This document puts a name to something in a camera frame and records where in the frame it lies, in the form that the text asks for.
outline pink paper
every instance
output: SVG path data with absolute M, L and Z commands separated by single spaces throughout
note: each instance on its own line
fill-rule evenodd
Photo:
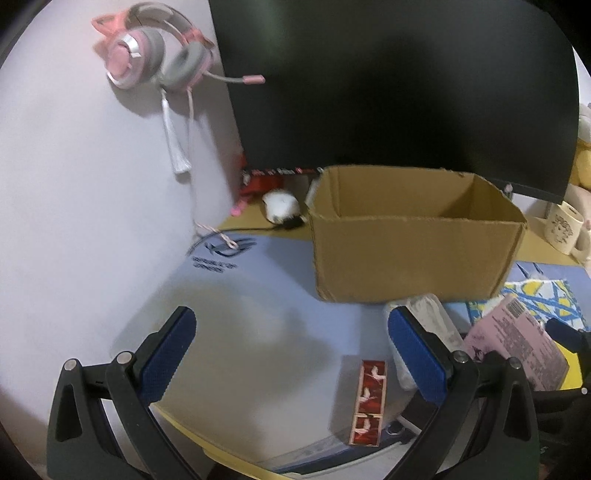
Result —
M 476 361 L 493 350 L 504 358 L 517 357 L 535 390 L 558 390 L 569 370 L 554 341 L 513 295 L 472 327 L 464 350 Z

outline red box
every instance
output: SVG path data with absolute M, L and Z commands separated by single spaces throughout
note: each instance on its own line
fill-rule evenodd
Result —
M 353 427 L 349 437 L 350 445 L 379 445 L 386 402 L 386 376 L 386 362 L 363 360 L 359 373 Z

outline blue gripper pad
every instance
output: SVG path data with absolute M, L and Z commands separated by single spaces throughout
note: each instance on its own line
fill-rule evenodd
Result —
M 447 395 L 445 370 L 398 309 L 388 316 L 388 336 L 423 398 L 441 406 Z
M 580 353 L 584 350 L 585 342 L 581 332 L 558 319 L 550 319 L 546 322 L 546 333 L 553 341 L 573 353 Z
M 192 310 L 180 315 L 141 372 L 140 399 L 147 406 L 159 401 L 195 338 L 197 320 Z

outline blue and yellow fabric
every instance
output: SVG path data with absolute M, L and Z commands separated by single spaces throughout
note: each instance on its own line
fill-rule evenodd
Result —
M 557 318 L 574 329 L 589 330 L 577 304 L 573 292 L 566 280 L 529 279 L 517 282 L 506 282 L 501 295 L 516 295 L 540 323 Z M 495 299 L 470 301 L 467 303 L 470 320 L 477 322 L 487 312 Z

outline white cable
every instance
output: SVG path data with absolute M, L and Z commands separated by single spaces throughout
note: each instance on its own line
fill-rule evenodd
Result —
M 191 160 L 191 152 L 193 151 L 193 124 L 195 123 L 195 106 L 193 105 L 193 91 L 189 87 L 187 89 L 187 98 L 189 99 L 189 128 L 187 132 L 187 156 Z
M 168 153 L 170 155 L 170 161 L 173 165 L 173 171 L 176 174 L 185 173 L 191 170 L 191 164 L 183 153 L 180 144 L 178 143 L 178 137 L 174 131 L 173 120 L 170 116 L 170 105 L 166 99 L 166 92 L 164 89 L 160 90 L 162 94 L 162 117 L 164 121 L 164 131 L 166 133 L 166 142 L 168 144 Z

